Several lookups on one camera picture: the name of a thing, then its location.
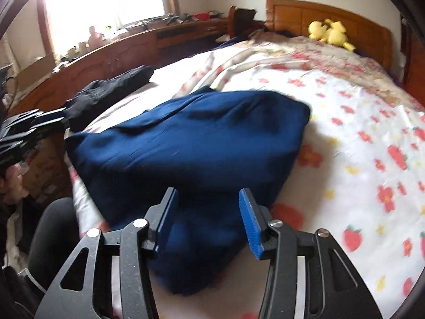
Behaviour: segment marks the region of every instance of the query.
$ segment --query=metal screw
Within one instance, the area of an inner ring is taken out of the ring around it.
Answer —
[[[100,234],[100,230],[97,228],[89,229],[89,231],[87,232],[88,237],[97,237],[99,234]]]
[[[329,236],[329,232],[328,232],[326,229],[319,229],[319,230],[317,231],[317,234],[318,234],[320,237],[328,237],[328,236]]]
[[[136,219],[136,220],[133,222],[133,225],[134,225],[136,228],[143,228],[146,224],[147,224],[147,220],[146,220],[146,219],[144,219],[144,218]]]
[[[283,225],[283,222],[280,219],[272,219],[269,222],[270,227],[280,228]]]

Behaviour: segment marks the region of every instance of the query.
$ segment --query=black pants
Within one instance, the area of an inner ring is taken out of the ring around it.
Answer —
[[[50,286],[78,242],[78,223],[72,198],[55,200],[40,219],[28,261],[29,272],[44,289]]]

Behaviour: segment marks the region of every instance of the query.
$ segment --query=yellow plush toy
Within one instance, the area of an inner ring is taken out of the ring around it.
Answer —
[[[328,42],[339,47],[344,47],[349,51],[354,51],[356,47],[348,43],[348,37],[345,34],[346,29],[341,22],[333,22],[331,19],[325,19],[323,22],[312,22],[309,25],[309,38]]]

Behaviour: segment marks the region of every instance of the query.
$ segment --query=floral blanket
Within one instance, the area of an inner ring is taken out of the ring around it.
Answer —
[[[253,39],[157,70],[152,82],[111,107],[87,130],[98,133],[203,85],[275,90],[307,103],[311,121],[272,214],[295,229],[328,229],[370,289],[384,319],[409,295],[425,266],[425,116],[369,58],[297,37]],[[108,229],[70,166],[82,234]],[[268,262],[245,249],[200,293],[182,298],[152,275],[164,318],[254,319]],[[303,317],[299,263],[296,317]],[[114,300],[119,312],[119,292]]]

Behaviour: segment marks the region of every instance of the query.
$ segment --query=bright window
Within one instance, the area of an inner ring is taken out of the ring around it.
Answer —
[[[56,54],[66,54],[88,40],[89,27],[104,33],[140,20],[164,15],[162,0],[45,0]]]

